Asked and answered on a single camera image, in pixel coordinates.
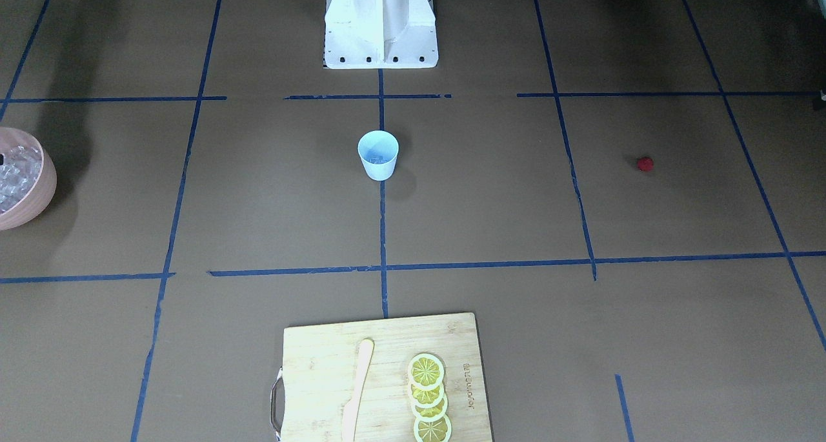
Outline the red strawberry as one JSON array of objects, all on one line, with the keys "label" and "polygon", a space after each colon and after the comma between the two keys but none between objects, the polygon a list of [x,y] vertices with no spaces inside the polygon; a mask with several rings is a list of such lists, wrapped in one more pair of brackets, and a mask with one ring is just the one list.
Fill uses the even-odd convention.
[{"label": "red strawberry", "polygon": [[636,160],[637,169],[641,172],[652,172],[655,166],[654,160],[649,156],[639,157]]}]

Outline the pink bowl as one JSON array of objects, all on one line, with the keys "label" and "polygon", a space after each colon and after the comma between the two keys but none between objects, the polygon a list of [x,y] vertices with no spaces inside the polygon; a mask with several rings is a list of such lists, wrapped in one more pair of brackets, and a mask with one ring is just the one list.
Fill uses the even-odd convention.
[{"label": "pink bowl", "polygon": [[2,213],[2,230],[26,224],[43,212],[51,202],[57,184],[53,161],[38,139],[18,128],[2,127],[2,154],[18,145],[38,148],[42,153],[43,166],[41,174],[26,197],[9,212]]}]

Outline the wooden cutting board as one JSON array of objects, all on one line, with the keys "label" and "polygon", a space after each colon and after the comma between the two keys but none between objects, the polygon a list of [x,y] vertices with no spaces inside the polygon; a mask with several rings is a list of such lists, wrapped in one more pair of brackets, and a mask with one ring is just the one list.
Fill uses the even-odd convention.
[{"label": "wooden cutting board", "polygon": [[416,441],[407,365],[420,353],[438,356],[445,366],[449,441],[493,439],[477,321],[465,312],[286,328],[282,440],[342,441],[342,409],[365,338],[374,342],[374,355],[354,441]]}]

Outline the yellow plastic knife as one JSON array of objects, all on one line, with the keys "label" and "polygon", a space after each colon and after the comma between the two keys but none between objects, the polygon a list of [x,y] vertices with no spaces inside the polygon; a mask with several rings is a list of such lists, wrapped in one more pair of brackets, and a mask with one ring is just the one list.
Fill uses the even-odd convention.
[{"label": "yellow plastic knife", "polygon": [[340,429],[340,439],[342,441],[354,441],[355,432],[359,419],[359,408],[362,401],[364,384],[368,376],[368,371],[374,355],[374,342],[363,339],[359,344],[357,360],[355,363],[355,375],[353,381],[353,392],[348,401],[343,405],[342,420]]}]

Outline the light blue cup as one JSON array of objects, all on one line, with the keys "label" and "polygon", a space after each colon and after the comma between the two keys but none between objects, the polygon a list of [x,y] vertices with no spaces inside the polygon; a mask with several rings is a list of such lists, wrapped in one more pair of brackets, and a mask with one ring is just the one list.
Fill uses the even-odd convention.
[{"label": "light blue cup", "polygon": [[369,178],[386,181],[392,177],[400,151],[395,136],[384,130],[370,131],[361,137],[357,150]]}]

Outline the clear ice cubes pile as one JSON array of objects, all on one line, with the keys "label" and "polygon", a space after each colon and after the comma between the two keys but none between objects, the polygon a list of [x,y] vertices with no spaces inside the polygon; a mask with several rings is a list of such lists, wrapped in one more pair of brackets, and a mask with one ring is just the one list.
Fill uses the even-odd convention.
[{"label": "clear ice cubes pile", "polygon": [[15,146],[2,154],[1,212],[9,212],[29,193],[41,174],[43,157],[38,148]]}]

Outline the lemon slice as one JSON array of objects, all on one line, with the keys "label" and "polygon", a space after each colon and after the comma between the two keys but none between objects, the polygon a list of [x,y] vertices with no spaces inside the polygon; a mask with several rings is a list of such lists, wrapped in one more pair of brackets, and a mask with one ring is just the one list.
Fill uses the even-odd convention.
[{"label": "lemon slice", "polygon": [[445,380],[445,364],[431,353],[416,354],[407,365],[410,385],[422,391],[431,391]]},{"label": "lemon slice", "polygon": [[439,384],[437,387],[425,390],[410,384],[408,395],[413,407],[430,409],[440,406],[445,400],[445,386]]},{"label": "lemon slice", "polygon": [[418,442],[445,442],[452,436],[452,422],[448,416],[433,421],[417,417],[413,425],[413,436]]},{"label": "lemon slice", "polygon": [[422,422],[434,422],[447,415],[449,408],[448,398],[443,397],[433,407],[421,407],[416,401],[410,404],[413,415]]}]

